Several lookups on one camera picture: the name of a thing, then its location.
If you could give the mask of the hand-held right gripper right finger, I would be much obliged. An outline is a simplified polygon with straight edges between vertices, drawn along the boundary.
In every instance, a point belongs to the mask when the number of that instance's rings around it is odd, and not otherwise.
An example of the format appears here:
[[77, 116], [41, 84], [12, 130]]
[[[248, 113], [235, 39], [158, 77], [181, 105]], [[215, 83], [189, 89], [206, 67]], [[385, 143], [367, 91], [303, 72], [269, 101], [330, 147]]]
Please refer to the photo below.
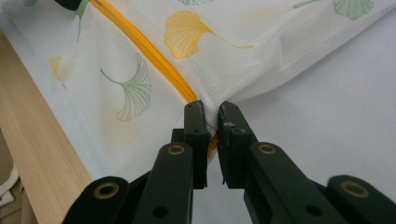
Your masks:
[[282, 148], [258, 141], [237, 105], [219, 107], [218, 137], [224, 181], [244, 191], [254, 224], [347, 224]]

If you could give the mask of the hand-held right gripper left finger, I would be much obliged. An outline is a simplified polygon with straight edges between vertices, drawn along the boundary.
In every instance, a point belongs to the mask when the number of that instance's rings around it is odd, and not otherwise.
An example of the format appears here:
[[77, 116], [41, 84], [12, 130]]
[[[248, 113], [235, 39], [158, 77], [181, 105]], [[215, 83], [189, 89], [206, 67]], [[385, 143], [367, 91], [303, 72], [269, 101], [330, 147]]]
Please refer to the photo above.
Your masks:
[[203, 103], [185, 105], [184, 127], [159, 150], [133, 224], [191, 224], [193, 191], [206, 187], [209, 138]]

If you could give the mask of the white leaf-print mesh zipper bag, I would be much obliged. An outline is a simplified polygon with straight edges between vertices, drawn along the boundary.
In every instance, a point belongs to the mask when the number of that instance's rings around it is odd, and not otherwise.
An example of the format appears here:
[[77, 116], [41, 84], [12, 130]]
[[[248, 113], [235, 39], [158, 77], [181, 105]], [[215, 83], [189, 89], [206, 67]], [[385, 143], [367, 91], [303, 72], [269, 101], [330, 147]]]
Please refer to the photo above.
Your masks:
[[271, 91], [338, 49], [396, 0], [0, 0], [44, 65], [36, 82], [93, 177], [133, 180], [183, 108]]

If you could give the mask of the light wooden table edge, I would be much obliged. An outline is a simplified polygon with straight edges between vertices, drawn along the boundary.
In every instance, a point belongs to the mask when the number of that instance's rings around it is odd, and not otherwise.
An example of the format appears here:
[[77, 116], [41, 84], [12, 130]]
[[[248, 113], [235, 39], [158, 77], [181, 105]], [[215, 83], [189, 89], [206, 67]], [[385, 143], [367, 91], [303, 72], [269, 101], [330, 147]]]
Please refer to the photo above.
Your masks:
[[39, 224], [61, 224], [92, 178], [0, 29], [0, 130]]

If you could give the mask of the white rounded object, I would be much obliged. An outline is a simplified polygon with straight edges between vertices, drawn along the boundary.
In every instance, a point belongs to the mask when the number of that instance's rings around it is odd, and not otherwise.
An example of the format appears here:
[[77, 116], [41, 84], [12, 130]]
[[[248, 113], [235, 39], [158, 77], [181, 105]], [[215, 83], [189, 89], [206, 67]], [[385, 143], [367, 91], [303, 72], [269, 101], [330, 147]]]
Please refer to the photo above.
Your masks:
[[13, 165], [7, 172], [0, 171], [0, 207], [6, 206], [15, 201], [11, 189], [19, 180], [19, 172]]

